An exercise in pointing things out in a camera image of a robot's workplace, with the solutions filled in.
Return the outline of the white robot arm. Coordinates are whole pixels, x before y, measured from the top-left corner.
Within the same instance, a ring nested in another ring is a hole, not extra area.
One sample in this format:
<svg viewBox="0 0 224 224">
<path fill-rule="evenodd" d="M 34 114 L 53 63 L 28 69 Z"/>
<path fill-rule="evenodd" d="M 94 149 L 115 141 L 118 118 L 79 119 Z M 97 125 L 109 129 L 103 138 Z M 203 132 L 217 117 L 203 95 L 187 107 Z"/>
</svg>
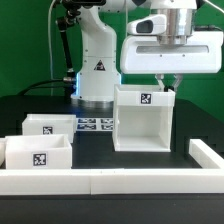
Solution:
<svg viewBox="0 0 224 224">
<path fill-rule="evenodd" d="M 74 96 L 84 102 L 111 102 L 123 74 L 153 74 L 162 91 L 174 90 L 184 74 L 216 73 L 221 68 L 224 32 L 195 26 L 202 0 L 61 0 L 65 25 L 79 23 L 83 64 L 76 75 Z M 101 12 L 150 14 L 126 25 L 121 55 L 115 31 L 99 18 Z"/>
</svg>

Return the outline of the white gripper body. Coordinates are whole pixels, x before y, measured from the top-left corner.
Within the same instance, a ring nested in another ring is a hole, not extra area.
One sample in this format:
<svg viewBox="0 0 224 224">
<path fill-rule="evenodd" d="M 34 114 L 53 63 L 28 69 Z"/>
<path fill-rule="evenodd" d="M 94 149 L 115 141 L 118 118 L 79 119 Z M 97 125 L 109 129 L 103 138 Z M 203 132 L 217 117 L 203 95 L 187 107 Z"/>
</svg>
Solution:
<svg viewBox="0 0 224 224">
<path fill-rule="evenodd" d="M 129 36 L 120 56 L 124 74 L 217 73 L 222 64 L 223 33 L 194 32 L 184 45 L 162 45 L 153 36 Z"/>
</svg>

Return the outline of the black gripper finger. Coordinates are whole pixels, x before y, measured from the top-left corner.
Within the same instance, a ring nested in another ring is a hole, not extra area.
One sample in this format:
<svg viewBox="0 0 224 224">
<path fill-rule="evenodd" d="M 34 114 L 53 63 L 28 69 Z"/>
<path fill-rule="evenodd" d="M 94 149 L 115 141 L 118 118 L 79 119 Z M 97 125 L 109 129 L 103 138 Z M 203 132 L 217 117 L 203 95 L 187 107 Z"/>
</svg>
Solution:
<svg viewBox="0 0 224 224">
<path fill-rule="evenodd" d="M 174 75 L 174 81 L 173 81 L 173 83 L 171 85 L 173 91 L 176 91 L 178 89 L 178 87 L 181 84 L 182 80 L 183 80 L 183 75 L 182 74 L 175 74 Z"/>
<path fill-rule="evenodd" d="M 156 74 L 155 78 L 157 80 L 158 85 L 160 86 L 160 89 L 164 90 L 165 89 L 165 85 L 164 85 L 164 82 L 163 82 L 164 75 L 163 74 Z"/>
</svg>

